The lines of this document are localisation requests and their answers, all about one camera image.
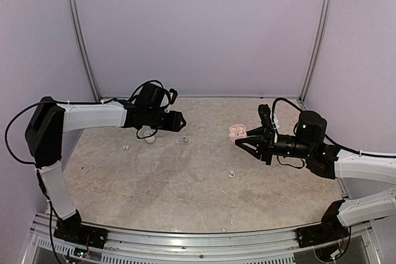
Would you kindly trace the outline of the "pink earbud charging case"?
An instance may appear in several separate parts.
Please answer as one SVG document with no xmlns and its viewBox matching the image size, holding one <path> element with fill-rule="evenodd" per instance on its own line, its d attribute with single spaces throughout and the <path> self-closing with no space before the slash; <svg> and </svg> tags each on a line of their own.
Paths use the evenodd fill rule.
<svg viewBox="0 0 396 264">
<path fill-rule="evenodd" d="M 235 141 L 236 139 L 246 138 L 247 137 L 246 126 L 244 124 L 231 125 L 229 127 L 228 136 L 232 141 Z"/>
</svg>

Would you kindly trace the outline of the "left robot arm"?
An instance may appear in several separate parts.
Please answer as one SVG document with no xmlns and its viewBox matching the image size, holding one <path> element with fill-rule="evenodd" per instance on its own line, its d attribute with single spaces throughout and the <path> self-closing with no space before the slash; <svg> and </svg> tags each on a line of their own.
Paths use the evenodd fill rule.
<svg viewBox="0 0 396 264">
<path fill-rule="evenodd" d="M 115 127 L 140 131 L 144 127 L 180 132 L 186 126 L 182 112 L 170 110 L 178 96 L 175 89 L 165 89 L 157 80 L 139 86 L 127 100 L 113 98 L 97 103 L 60 102 L 47 96 L 36 105 L 25 131 L 28 149 L 38 170 L 44 193 L 61 229 L 73 242 L 82 241 L 86 227 L 69 195 L 63 175 L 62 140 L 64 134 L 84 129 Z"/>
</svg>

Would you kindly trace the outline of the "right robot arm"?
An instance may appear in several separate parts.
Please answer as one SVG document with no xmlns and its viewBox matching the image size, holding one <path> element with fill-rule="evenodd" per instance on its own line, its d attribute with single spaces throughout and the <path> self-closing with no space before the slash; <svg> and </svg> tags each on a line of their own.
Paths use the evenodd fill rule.
<svg viewBox="0 0 396 264">
<path fill-rule="evenodd" d="M 314 111 L 302 111 L 295 135 L 278 134 L 267 105 L 259 106 L 261 127 L 237 138 L 235 145 L 270 165 L 273 156 L 301 159 L 306 169 L 325 179 L 357 178 L 395 185 L 395 155 L 353 152 L 324 142 L 327 121 Z M 317 237 L 331 241 L 341 228 L 395 215 L 395 187 L 354 200 L 333 202 L 316 229 Z"/>
</svg>

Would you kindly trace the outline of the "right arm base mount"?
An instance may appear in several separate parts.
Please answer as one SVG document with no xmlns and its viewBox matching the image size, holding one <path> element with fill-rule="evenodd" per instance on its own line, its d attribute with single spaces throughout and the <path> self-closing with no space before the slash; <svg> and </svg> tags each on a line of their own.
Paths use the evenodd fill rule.
<svg viewBox="0 0 396 264">
<path fill-rule="evenodd" d="M 335 241 L 350 235 L 349 228 L 343 226 L 337 218 L 343 202 L 345 202 L 345 200 L 333 202 L 328 209 L 326 209 L 320 223 L 308 227 L 301 227 L 296 230 L 299 248 L 325 244 L 326 242 Z"/>
</svg>

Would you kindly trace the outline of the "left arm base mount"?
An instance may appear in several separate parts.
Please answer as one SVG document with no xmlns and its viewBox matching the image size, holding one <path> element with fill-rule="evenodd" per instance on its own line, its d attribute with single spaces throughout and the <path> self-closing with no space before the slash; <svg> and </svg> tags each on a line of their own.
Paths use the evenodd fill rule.
<svg viewBox="0 0 396 264">
<path fill-rule="evenodd" d="M 103 249 L 108 230 L 83 224 L 80 213 L 76 211 L 70 218 L 57 219 L 54 236 L 74 244 Z"/>
</svg>

